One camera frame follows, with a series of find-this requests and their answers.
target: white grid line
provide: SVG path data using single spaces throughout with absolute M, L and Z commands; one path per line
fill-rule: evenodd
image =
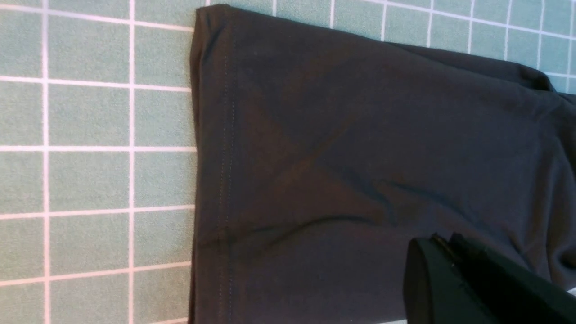
M 95 16 L 92 14 L 66 12 L 66 11 L 53 10 L 53 9 L 48 9 L 48 8 L 46 8 L 44 10 L 42 8 L 19 6 L 19 5 L 0 5 L 0 10 L 10 10 L 10 11 L 27 12 L 27 13 L 40 13 L 40 14 L 46 12 L 49 16 L 55 16 L 55 17 L 66 17 L 66 18 L 75 18 L 75 19 L 90 20 L 90 21 L 108 22 L 111 24 L 123 24 L 123 25 L 130 25 L 131 24 L 130 19 L 102 17 L 102 16 Z M 171 31 L 181 31 L 181 32 L 189 32 L 189 33 L 194 31 L 194 29 L 191 27 L 178 26 L 178 25 L 168 25 L 168 24 L 158 24 L 155 22 L 147 22 L 147 21 L 134 21 L 133 24 L 136 26 L 168 29 Z
M 430 0 L 430 11 L 429 11 L 429 15 L 430 17 L 428 17 L 428 35 L 426 37 L 426 47 L 430 47 L 430 38 L 431 38 L 431 34 L 432 34 L 432 16 L 434 13 L 434 0 Z
M 93 272 L 60 274 L 57 276 L 49 276 L 49 277 L 36 277 L 36 278 L 6 280 L 6 281 L 0 281 L 0 287 L 24 285 L 24 284 L 35 284 L 38 282 L 51 282 L 51 281 L 60 281 L 60 280 L 71 280 L 71 279 L 80 279 L 80 278 L 111 276 L 114 274 L 123 274 L 123 273 L 131 273 L 131 272 L 134 273 L 134 272 L 142 272 L 142 271 L 161 270 L 161 269 L 171 269 L 171 268 L 179 268 L 179 267 L 191 266 L 191 265 L 192 265 L 191 261 L 184 261 L 184 262 L 175 262 L 175 263 L 165 263 L 165 264 L 161 264 L 161 265 L 139 266 L 139 267 L 133 267 L 133 268 L 121 268 L 121 269 L 101 270 L 101 271 L 93 271 Z
M 508 11 L 506 12 L 506 34 L 504 36 L 504 61 L 508 60 L 508 34 L 510 32 L 510 16 L 512 13 L 512 1 L 508 0 Z
M 47 83 L 58 85 L 80 85 L 80 86 L 103 86 L 106 88 L 122 88 L 130 89 L 130 83 L 114 83 L 114 82 L 100 82 L 100 81 L 83 81 L 83 80 L 61 80 L 61 79 L 43 79 L 43 78 L 29 78 L 29 77 L 12 77 L 0 76 L 0 81 L 6 82 L 24 82 L 24 83 Z M 134 84 L 134 89 L 141 90 L 157 90 L 157 91 L 175 91 L 175 92 L 192 92 L 191 88 L 181 86 L 164 86 L 164 85 L 147 85 L 147 84 Z
M 472 52 L 472 17 L 474 16 L 474 4 L 475 0 L 472 0 L 470 4 L 470 22 L 468 24 L 468 48 L 467 53 L 470 54 Z
M 0 152 L 196 152 L 195 146 L 18 146 L 0 145 Z
M 334 7 L 336 6 L 336 0 L 330 2 L 330 28 L 334 29 Z
M 50 129 L 48 118 L 48 0 L 42 0 L 42 143 L 43 147 L 50 145 Z M 42 186 L 43 186 L 43 255 L 44 255 L 44 324 L 51 321 L 50 301 L 50 156 L 48 151 L 42 154 Z
M 128 324 L 134 324 L 134 17 L 135 17 L 135 0 L 130 0 L 130 50 L 129 50 L 129 77 L 130 83 L 130 166 L 128 168 Z
M 538 55 L 536 57 L 536 69 L 540 68 L 540 54 L 542 53 L 542 27 L 544 25 L 544 8 L 546 2 L 542 0 L 542 10 L 540 12 L 540 33 L 538 34 Z
M 384 2 L 382 9 L 382 25 L 380 26 L 380 40 L 383 42 L 386 38 L 386 11 L 388 10 L 388 1 Z
M 186 322 L 188 322 L 188 318 L 182 317 L 182 318 L 176 318 L 176 319 L 169 319 L 168 321 L 154 322 L 154 323 L 149 323 L 149 324 L 177 324 L 177 323 L 186 323 Z
M 574 5 L 575 3 L 572 2 L 570 5 L 570 36 L 573 36 L 573 29 L 574 29 Z M 569 40 L 568 46 L 568 67 L 566 68 L 566 74 L 570 74 L 571 65 L 572 65 L 572 41 Z M 565 92 L 568 93 L 570 90 L 570 78 L 566 80 L 566 89 Z
M 67 216 L 91 216 L 91 215 L 109 215 L 122 213 L 146 213 L 146 212 L 169 212 L 172 210 L 195 209 L 195 205 L 176 205 L 176 206 L 158 206 L 158 207 L 134 207 L 134 208 L 114 208 L 114 209 L 87 209 L 87 210 L 66 210 L 62 212 L 39 212 L 39 213 L 16 213 L 0 214 L 0 220 L 12 220 L 22 218 L 41 218 L 48 217 L 67 217 Z
M 524 32 L 530 32 L 530 33 L 535 33 L 535 34 L 540 34 L 540 35 L 576 40 L 576 36 L 567 36 L 567 35 L 562 35 L 562 34 L 558 34 L 558 33 L 546 32 L 546 31 L 536 30 L 536 29 L 531 29 L 531 28 L 526 28 L 526 27 L 506 25 L 506 24 L 503 24 L 501 22 L 495 22 L 495 21 L 484 20 L 484 19 L 473 18 L 473 17 L 470 18 L 468 16 L 462 16 L 459 14 L 442 12 L 442 11 L 433 10 L 430 8 L 423 8 L 423 7 L 413 6 L 413 5 L 406 5 L 405 3 L 398 3 L 398 2 L 394 2 L 394 1 L 390 1 L 390 0 L 359 0 L 359 1 L 373 2 L 373 3 L 388 3 L 389 6 L 393 6 L 393 7 L 412 9 L 412 10 L 416 10 L 416 11 L 420 11 L 420 12 L 426 12 L 426 13 L 433 13 L 433 14 L 437 14 L 439 16 L 451 17 L 451 18 L 461 19 L 461 20 L 465 20 L 465 21 L 480 22 L 482 24 L 491 25 L 491 26 L 504 27 L 504 28 L 508 27 L 510 29 L 514 29 L 517 31 L 524 31 Z

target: black t-shirt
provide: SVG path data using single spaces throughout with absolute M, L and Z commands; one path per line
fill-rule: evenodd
M 576 100 L 543 73 L 223 5 L 191 72 L 191 322 L 402 319 L 435 232 L 576 286 Z

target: seam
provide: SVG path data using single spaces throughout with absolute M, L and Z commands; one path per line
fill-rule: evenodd
M 232 120 L 230 121 L 230 166 L 228 169 L 228 201 L 226 203 L 226 221 L 225 221 L 225 228 L 226 228 L 226 241 L 228 245 L 228 252 L 229 254 L 232 253 L 232 247 L 230 246 L 229 241 L 229 216 L 230 216 L 230 196 L 231 196 L 231 188 L 232 188 L 232 161 L 234 160 L 234 124 L 236 118 L 236 84 L 237 84 L 237 65 L 236 65 L 236 33 L 235 33 L 235 23 L 234 23 L 234 14 L 236 12 L 232 11 L 232 15 L 230 17 L 230 37 L 232 38 L 232 54 L 231 54 L 231 66 L 232 66 L 232 99 L 230 100 L 231 111 L 232 111 Z M 234 277 L 232 275 L 232 258 L 231 255 L 228 255 L 228 323 L 232 322 L 232 285 L 234 282 Z
M 224 8 L 224 17 L 227 16 L 228 10 Z M 222 125 L 222 148 L 221 148 L 221 155 L 222 155 L 222 163 L 220 167 L 220 194 L 218 197 L 218 216 L 216 222 L 216 233 L 217 233 L 217 250 L 218 250 L 218 277 L 219 277 L 219 285 L 218 285 L 218 320 L 217 322 L 222 322 L 222 309 L 223 309 L 223 300 L 222 300 L 222 290 L 223 290 L 223 280 L 224 280 L 224 273 L 223 273 L 223 263 L 224 263 L 224 256 L 222 254 L 222 235 L 221 235 L 221 214 L 224 211 L 222 207 L 222 198 L 224 196 L 224 165 L 226 164 L 226 121 L 227 121 L 227 114 L 228 114 L 228 38 L 224 37 L 224 97 L 223 97 L 223 125 Z

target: teal surface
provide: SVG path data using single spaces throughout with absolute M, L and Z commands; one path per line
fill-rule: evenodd
M 0 323 L 186 321 L 188 59 L 194 10 L 216 3 L 505 59 L 576 93 L 570 0 L 0 0 Z

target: black fabric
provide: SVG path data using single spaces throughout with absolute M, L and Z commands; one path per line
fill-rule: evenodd
M 543 73 L 217 5 L 191 75 L 191 322 L 405 318 L 435 232 L 576 286 L 575 101 Z
M 412 239 L 404 275 L 409 324 L 576 324 L 576 298 L 460 234 Z

